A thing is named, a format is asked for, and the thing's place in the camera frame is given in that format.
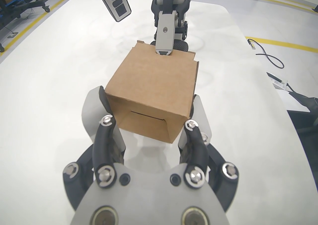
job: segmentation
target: screw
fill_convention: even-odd
[[[194,129],[194,127],[196,126],[194,122],[189,122],[188,126],[192,129]]]
[[[105,117],[101,119],[100,124],[105,127],[112,125],[112,117],[113,115],[106,115]]]
[[[226,177],[228,177],[231,180],[236,180],[238,178],[238,175],[236,173],[236,168],[230,162],[226,162],[223,164],[222,172],[224,173]]]
[[[226,172],[230,176],[234,176],[236,174],[235,168],[233,166],[230,166],[230,165],[226,166]]]
[[[208,140],[208,136],[203,132],[201,132],[201,135],[202,135],[203,141],[206,142]]]
[[[79,170],[78,164],[76,162],[72,162],[64,168],[63,173],[67,174],[69,178],[72,179],[76,176],[76,174],[78,173],[78,170]]]
[[[64,173],[71,176],[75,172],[75,168],[73,165],[67,166],[64,170]]]
[[[107,182],[111,176],[110,176],[110,171],[108,169],[103,169],[99,176],[98,176],[99,180],[102,182]]]
[[[103,122],[104,122],[105,124],[110,123],[111,121],[112,121],[112,118],[109,117],[109,115],[105,116],[104,119],[103,119]]]
[[[198,183],[202,179],[202,175],[200,172],[198,172],[196,169],[192,170],[190,172],[190,179],[194,183]]]

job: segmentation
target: wire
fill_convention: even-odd
[[[277,57],[274,57],[274,56],[272,56],[272,55],[267,54],[266,51],[265,51],[265,49],[264,49],[258,42],[256,42],[256,41],[253,40],[253,39],[247,39],[247,41],[248,41],[248,43],[249,43],[250,45],[251,45],[251,41],[253,41],[253,42],[255,42],[257,45],[259,45],[259,46],[262,48],[262,50],[263,50],[264,53],[257,53],[256,55],[264,55],[264,56],[266,56],[267,59],[268,59],[275,67],[277,67],[277,68],[284,68],[284,67],[285,67],[284,63],[283,63],[280,59],[278,59]],[[272,57],[272,58],[278,60],[278,61],[282,64],[282,66],[276,65],[274,62],[272,62],[272,61],[270,60],[269,57]],[[278,82],[281,82],[280,79],[278,79],[277,77],[275,77],[274,75],[272,75],[272,74],[270,74],[270,73],[268,73],[268,72],[267,72],[267,75],[268,75],[270,78],[275,79],[275,80],[277,80]],[[295,91],[292,89],[292,87],[291,87],[288,83],[286,84],[286,86],[289,87],[292,92],[295,92]]]
[[[264,55],[264,56],[266,56],[267,59],[270,61],[270,63],[272,63],[272,64],[273,64],[275,67],[277,67],[277,68],[284,68],[284,67],[285,67],[284,63],[281,62],[281,60],[280,60],[279,58],[267,54],[266,51],[265,51],[265,49],[264,49],[258,42],[256,42],[256,41],[253,40],[253,39],[247,39],[247,41],[248,41],[248,43],[249,43],[250,45],[251,45],[251,41],[255,42],[255,43],[256,43],[257,45],[259,45],[259,46],[261,47],[261,49],[263,50],[263,53],[257,53],[256,55]],[[272,58],[278,60],[278,61],[281,63],[282,66],[276,65],[269,57],[272,57]]]
[[[28,14],[28,16],[26,18],[24,18],[23,20],[27,20],[30,15],[34,14],[34,10],[33,10],[33,8],[31,8],[31,12],[30,13],[26,13],[25,11],[24,11],[24,13]]]
[[[11,31],[12,34],[14,34],[14,32],[11,29],[8,29],[6,26],[4,26],[7,30]]]
[[[287,83],[287,87],[289,87],[291,89],[292,92],[295,92],[292,87]]]

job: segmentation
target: white table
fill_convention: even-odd
[[[70,224],[62,171],[91,145],[81,122],[86,94],[107,84],[138,39],[150,43],[155,33],[151,0],[129,2],[132,14],[116,23],[101,0],[70,0],[0,65],[0,224]],[[218,5],[191,2],[187,20],[211,143],[240,171],[230,224],[316,224],[307,158],[240,29]],[[123,135],[128,167],[178,164],[178,140]]]

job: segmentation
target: black cable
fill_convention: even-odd
[[[34,10],[33,10],[33,8],[31,8],[31,12],[30,13],[26,13],[25,11],[24,11],[24,13],[28,14],[28,16],[26,18],[24,18],[23,20],[27,20],[30,15],[34,14]]]
[[[292,92],[295,92],[292,87],[287,83],[287,87],[289,87],[291,89]]]
[[[8,29],[6,26],[4,26],[7,30],[11,31],[12,34],[14,34],[14,32],[11,29]]]
[[[259,46],[261,47],[261,49],[263,50],[264,53],[257,53],[256,55],[264,55],[264,56],[266,56],[267,59],[270,61],[270,63],[272,63],[272,64],[273,64],[275,67],[277,67],[277,68],[284,68],[284,67],[285,67],[284,63],[281,62],[281,60],[280,60],[279,58],[267,54],[266,51],[265,51],[265,49],[264,49],[258,42],[256,42],[256,41],[253,40],[253,39],[247,39],[247,41],[248,41],[248,43],[249,43],[250,45],[251,45],[251,41],[255,42],[255,43],[256,43],[257,45],[259,45]],[[272,58],[278,60],[278,61],[282,64],[282,66],[276,65],[274,62],[271,61],[271,59],[270,59],[269,57],[272,57]]]

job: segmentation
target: caster wheel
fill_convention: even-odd
[[[47,12],[47,13],[49,13],[51,10],[50,10],[50,8],[48,7],[48,6],[44,6],[44,7],[42,7],[44,10],[45,10],[45,12]]]

